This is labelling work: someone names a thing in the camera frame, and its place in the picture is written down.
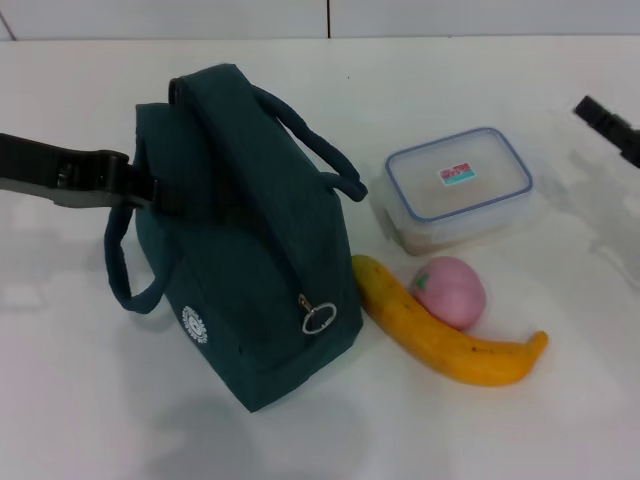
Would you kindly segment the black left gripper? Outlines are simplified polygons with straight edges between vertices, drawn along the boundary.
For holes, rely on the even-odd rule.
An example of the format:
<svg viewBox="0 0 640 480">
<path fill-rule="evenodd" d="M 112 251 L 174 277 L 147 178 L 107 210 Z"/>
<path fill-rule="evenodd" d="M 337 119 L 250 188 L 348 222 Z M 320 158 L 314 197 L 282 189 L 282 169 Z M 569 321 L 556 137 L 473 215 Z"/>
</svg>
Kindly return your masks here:
<svg viewBox="0 0 640 480">
<path fill-rule="evenodd" d="M 1 188 L 67 208 L 125 203 L 173 215 L 173 192 L 115 151 L 79 151 L 1 135 Z"/>
</svg>

